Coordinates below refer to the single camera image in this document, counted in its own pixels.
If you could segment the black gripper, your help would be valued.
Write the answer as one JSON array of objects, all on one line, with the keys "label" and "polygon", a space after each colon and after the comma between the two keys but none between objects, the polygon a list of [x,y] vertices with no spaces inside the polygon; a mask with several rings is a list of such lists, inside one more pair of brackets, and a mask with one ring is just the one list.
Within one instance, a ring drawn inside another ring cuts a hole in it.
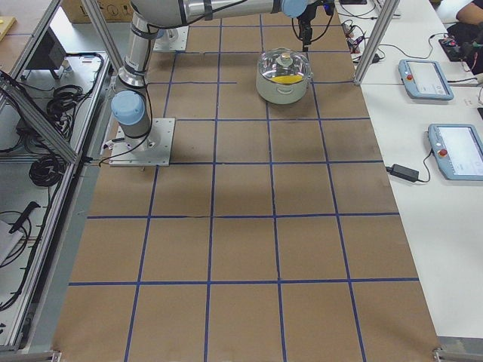
[{"label": "black gripper", "polygon": [[297,17],[297,23],[300,30],[300,38],[303,43],[302,51],[308,51],[312,44],[312,24],[315,19],[317,9],[320,3],[312,3],[307,5],[305,11]]}]

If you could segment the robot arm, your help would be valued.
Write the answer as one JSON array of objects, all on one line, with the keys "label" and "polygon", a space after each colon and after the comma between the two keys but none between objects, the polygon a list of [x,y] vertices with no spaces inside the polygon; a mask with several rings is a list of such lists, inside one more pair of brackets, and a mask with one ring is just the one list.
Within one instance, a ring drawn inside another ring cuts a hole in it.
[{"label": "robot arm", "polygon": [[169,48],[177,39],[178,31],[176,29],[160,29],[156,36],[155,46]]},{"label": "robot arm", "polygon": [[133,150],[149,148],[151,117],[146,114],[146,74],[155,40],[162,32],[190,26],[200,20],[283,13],[298,22],[297,38],[303,50],[314,40],[312,20],[323,1],[132,1],[134,10],[128,52],[118,70],[120,88],[111,109],[120,110],[117,120]]}]

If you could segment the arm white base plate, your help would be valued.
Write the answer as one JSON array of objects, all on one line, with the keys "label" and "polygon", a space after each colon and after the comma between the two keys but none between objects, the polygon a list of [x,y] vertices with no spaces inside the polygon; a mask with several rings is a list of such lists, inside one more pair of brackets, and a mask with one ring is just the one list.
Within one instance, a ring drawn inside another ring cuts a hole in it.
[{"label": "arm white base plate", "polygon": [[184,52],[186,50],[189,27],[159,30],[155,40],[154,52]]},{"label": "arm white base plate", "polygon": [[112,167],[151,167],[170,164],[171,147],[174,135],[174,118],[154,118],[149,136],[143,140],[126,138],[120,126],[116,136],[122,141],[114,143],[112,158],[108,160]]}]

